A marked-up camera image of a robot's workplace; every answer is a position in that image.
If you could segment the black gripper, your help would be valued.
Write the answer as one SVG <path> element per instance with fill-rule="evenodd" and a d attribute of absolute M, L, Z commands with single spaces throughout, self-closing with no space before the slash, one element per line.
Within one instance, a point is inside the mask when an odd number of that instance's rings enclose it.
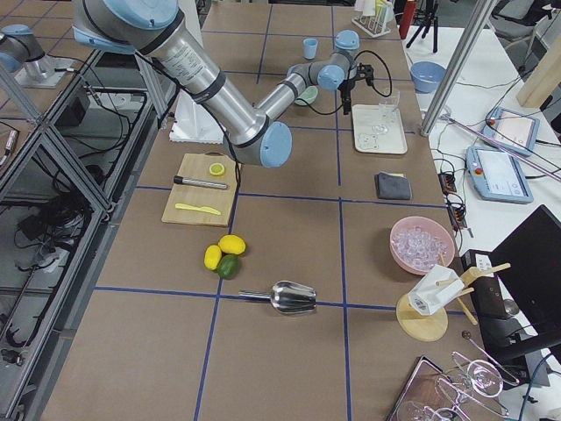
<path fill-rule="evenodd" d="M 373 77 L 373 66 L 369 64 L 359 63 L 354 69 L 354 75 L 347 76 L 346 79 L 339 85 L 339 92 L 342 103 L 352 102 L 352 90 L 355 88 L 355 84 L 357 82 L 365 81 L 366 85 L 372 88 Z"/>

